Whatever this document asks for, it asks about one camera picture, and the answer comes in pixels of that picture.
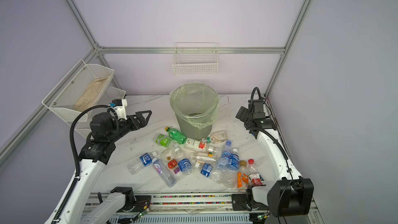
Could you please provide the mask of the tall blue cap bottle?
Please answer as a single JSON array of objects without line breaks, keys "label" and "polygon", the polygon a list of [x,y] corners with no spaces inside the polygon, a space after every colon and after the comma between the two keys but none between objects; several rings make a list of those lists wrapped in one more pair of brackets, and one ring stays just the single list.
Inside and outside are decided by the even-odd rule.
[{"label": "tall blue cap bottle", "polygon": [[221,156],[216,166],[217,169],[220,169],[222,171],[226,169],[229,163],[231,150],[232,150],[232,142],[228,140],[222,147]]}]

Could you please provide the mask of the red cap water bottle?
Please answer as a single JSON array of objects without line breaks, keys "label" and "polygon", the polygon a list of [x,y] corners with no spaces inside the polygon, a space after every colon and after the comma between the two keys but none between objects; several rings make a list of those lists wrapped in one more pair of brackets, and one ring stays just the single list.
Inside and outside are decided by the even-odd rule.
[{"label": "red cap water bottle", "polygon": [[255,161],[253,159],[248,160],[249,163],[249,174],[248,180],[251,186],[265,186],[265,180],[259,173],[259,170],[255,166]]}]

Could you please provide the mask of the orange label bottle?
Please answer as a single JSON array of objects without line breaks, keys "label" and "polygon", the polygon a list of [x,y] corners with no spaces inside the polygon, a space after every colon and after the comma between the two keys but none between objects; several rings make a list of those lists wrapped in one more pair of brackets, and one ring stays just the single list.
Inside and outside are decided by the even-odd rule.
[{"label": "orange label bottle", "polygon": [[248,170],[247,162],[241,160],[237,173],[237,190],[238,192],[245,192],[248,188]]}]

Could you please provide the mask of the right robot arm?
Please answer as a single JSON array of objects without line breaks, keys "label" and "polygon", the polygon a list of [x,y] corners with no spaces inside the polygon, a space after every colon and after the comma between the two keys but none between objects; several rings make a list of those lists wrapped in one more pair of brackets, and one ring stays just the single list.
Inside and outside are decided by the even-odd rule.
[{"label": "right robot arm", "polygon": [[314,193],[314,184],[304,178],[293,165],[283,144],[266,130],[266,122],[271,129],[276,126],[271,114],[266,114],[266,98],[255,87],[250,95],[247,107],[241,107],[236,118],[243,122],[245,129],[252,134],[263,147],[271,164],[274,179],[261,180],[259,172],[249,176],[249,186],[245,192],[249,207],[262,204],[277,219],[290,216],[308,215]]}]

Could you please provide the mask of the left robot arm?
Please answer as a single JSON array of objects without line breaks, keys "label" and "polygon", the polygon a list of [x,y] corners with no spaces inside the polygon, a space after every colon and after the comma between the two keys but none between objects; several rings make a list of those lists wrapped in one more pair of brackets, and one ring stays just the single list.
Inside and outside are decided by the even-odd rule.
[{"label": "left robot arm", "polygon": [[[78,151],[74,139],[75,126],[83,115],[97,108],[105,108],[107,111],[92,118],[92,131],[81,151]],[[69,130],[75,174],[46,223],[104,224],[118,211],[129,212],[135,207],[133,189],[118,186],[111,190],[110,195],[99,206],[86,217],[82,217],[92,189],[116,149],[116,142],[128,133],[144,128],[151,115],[151,111],[140,111],[121,119],[110,105],[98,105],[84,110],[75,118]]]}]

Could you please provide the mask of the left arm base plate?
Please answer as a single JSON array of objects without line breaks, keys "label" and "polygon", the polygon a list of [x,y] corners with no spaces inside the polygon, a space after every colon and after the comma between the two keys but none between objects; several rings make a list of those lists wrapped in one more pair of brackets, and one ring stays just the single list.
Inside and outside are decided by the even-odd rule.
[{"label": "left arm base plate", "polygon": [[126,198],[125,205],[117,210],[117,213],[138,213],[144,210],[145,206],[150,206],[152,196],[135,195],[134,198]]}]

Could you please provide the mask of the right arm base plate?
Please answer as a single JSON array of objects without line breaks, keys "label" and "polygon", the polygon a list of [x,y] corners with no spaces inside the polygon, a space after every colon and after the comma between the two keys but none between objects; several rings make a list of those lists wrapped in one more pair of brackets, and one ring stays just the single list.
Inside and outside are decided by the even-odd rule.
[{"label": "right arm base plate", "polygon": [[245,194],[233,194],[232,209],[234,211],[266,211],[268,207],[262,203],[249,201]]}]

